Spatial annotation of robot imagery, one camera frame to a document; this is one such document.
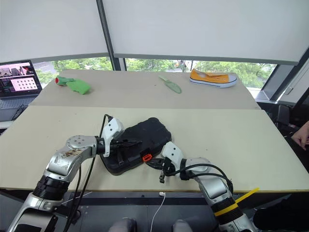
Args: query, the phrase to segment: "tree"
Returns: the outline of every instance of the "tree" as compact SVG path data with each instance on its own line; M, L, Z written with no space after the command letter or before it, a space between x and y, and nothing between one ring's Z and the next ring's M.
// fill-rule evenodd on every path
M57 72L66 69L95 69L95 70L112 70L112 64L108 57L68 59L53 61Z
M128 71L153 71L164 72L174 69L176 62L168 59L126 59L126 69Z
M262 88L275 67L263 63L199 61L195 68L203 72L236 73L246 87Z
M40 69L37 69L36 74L38 76L38 79L40 81L41 84L48 84L50 81L52 81L53 79L55 79L58 76L58 73L51 73L51 72L43 72Z

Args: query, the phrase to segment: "white cable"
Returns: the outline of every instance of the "white cable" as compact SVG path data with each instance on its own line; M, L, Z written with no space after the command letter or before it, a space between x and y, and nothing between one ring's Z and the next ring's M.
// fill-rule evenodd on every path
M152 222L151 222L150 232L152 232L152 231L153 231L153 223L154 223L154 218L155 218L156 214L158 213L158 211L160 210L160 208L162 207L162 205L163 205L163 203L164 203L164 200L165 200L165 197L166 197L166 193L164 192L164 198L163 198L163 201L162 201L162 203L161 203L160 207L158 208L158 210L155 212L154 217L153 217L153 220L152 220Z
M62 204L65 204L65 203L67 203L67 202L70 202L70 201L72 201L73 199L74 199L74 198L72 198L72 199L70 199L70 200L68 200L68 201L66 201L66 202L64 202L64 203L62 203Z

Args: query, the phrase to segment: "white roller blind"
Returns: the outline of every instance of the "white roller blind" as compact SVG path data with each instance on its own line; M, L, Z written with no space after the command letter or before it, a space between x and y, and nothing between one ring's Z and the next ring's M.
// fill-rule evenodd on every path
M0 3L0 61L107 52L95 0Z
M103 0L115 54L298 62L308 0Z

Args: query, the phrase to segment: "orange sneaker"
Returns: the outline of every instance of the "orange sneaker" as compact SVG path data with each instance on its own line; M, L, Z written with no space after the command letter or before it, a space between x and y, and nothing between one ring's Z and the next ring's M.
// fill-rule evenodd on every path
M211 72L200 72L193 69L190 74L190 81L193 84L208 85L218 88L227 88L236 84L237 78L232 74L218 75Z

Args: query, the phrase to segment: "green plastic trowel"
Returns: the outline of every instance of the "green plastic trowel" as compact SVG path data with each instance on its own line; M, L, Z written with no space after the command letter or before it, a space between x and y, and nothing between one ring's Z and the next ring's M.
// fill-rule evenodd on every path
M159 75L159 78L164 81L165 85L169 87L176 93L182 93L182 89L178 86L178 84L171 82L170 80L166 79L164 76Z

